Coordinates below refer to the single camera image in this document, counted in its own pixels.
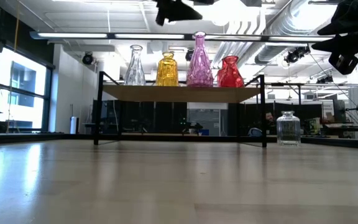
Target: yellow vase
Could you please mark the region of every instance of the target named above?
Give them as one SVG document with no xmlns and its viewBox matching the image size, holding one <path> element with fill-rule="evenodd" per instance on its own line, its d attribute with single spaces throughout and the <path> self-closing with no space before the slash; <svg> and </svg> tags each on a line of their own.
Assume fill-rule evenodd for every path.
<svg viewBox="0 0 358 224">
<path fill-rule="evenodd" d="M 158 63 L 157 86 L 178 86 L 178 64 L 173 53 L 164 52 L 163 59 Z"/>
</svg>

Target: wooden shelf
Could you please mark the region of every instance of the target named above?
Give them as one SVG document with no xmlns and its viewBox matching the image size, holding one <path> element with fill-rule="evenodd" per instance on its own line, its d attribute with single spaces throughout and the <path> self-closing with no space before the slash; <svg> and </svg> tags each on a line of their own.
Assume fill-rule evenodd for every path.
<svg viewBox="0 0 358 224">
<path fill-rule="evenodd" d="M 240 103 L 259 88 L 104 85 L 103 91 L 122 101 Z"/>
</svg>

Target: glass jar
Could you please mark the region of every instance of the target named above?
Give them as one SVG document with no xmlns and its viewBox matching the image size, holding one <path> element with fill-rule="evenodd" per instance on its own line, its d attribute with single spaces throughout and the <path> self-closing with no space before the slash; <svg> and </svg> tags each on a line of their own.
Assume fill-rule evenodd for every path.
<svg viewBox="0 0 358 224">
<path fill-rule="evenodd" d="M 146 85 L 142 62 L 140 61 L 142 49 L 142 46 L 139 45 L 131 46 L 132 57 L 125 74 L 124 85 Z"/>
<path fill-rule="evenodd" d="M 301 122 L 293 111 L 282 111 L 277 119 L 277 142 L 280 145 L 296 145 L 301 142 Z"/>
<path fill-rule="evenodd" d="M 227 56 L 223 59 L 222 72 L 219 74 L 219 87 L 244 87 L 244 80 L 237 68 L 238 60 L 237 56 Z"/>
<path fill-rule="evenodd" d="M 212 87 L 214 77 L 212 76 L 211 64 L 204 46 L 204 32 L 196 32 L 196 48 L 190 61 L 190 69 L 187 73 L 187 86 Z"/>
<path fill-rule="evenodd" d="M 178 86 L 178 64 L 172 52 L 164 52 L 163 59 L 158 63 L 157 86 Z"/>
</svg>

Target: red vase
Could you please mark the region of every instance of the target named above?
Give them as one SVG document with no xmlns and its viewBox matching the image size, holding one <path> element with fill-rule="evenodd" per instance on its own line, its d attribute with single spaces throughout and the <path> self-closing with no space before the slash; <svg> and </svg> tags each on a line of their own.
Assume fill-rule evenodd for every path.
<svg viewBox="0 0 358 224">
<path fill-rule="evenodd" d="M 244 87 L 244 81 L 237 68 L 238 60 L 237 56 L 227 56 L 223 59 L 223 68 L 218 73 L 220 87 Z"/>
</svg>

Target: window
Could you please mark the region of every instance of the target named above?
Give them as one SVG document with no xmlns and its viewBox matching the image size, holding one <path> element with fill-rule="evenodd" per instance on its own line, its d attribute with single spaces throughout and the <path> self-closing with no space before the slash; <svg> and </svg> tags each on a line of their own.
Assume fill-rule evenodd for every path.
<svg viewBox="0 0 358 224">
<path fill-rule="evenodd" d="M 0 53 L 0 121 L 10 128 L 43 127 L 47 68 L 9 49 Z"/>
</svg>

